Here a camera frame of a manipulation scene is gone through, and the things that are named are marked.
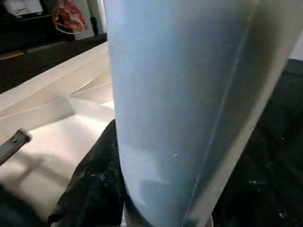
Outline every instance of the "black fabric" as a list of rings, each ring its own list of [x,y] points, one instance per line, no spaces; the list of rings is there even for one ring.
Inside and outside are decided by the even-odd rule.
[[[46,227],[35,211],[2,186],[0,186],[1,227]]]
[[[77,166],[70,184],[48,218],[62,227],[120,225],[125,186],[113,120]]]
[[[215,209],[216,227],[303,226],[303,65],[283,72]]]

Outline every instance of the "white surface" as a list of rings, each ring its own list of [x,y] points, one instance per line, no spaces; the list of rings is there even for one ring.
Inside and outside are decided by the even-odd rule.
[[[1,167],[0,182],[47,218],[108,123],[74,115],[30,131],[32,141]]]
[[[301,33],[300,38],[297,41],[297,44],[294,46],[293,52],[290,55],[290,58],[303,60],[303,34]]]

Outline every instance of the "white wall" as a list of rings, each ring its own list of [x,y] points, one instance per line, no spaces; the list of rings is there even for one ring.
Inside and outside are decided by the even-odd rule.
[[[78,34],[75,34],[75,39],[86,39],[89,37],[94,36],[93,27],[90,22],[90,12],[89,12],[89,6],[87,4],[86,0],[74,0],[75,5],[78,7],[78,9],[81,11],[81,14],[85,20],[85,23],[87,24],[88,29],[80,32]]]
[[[293,52],[290,55],[290,58],[303,61],[303,33],[301,33],[301,36],[298,39],[298,42],[294,47]]]

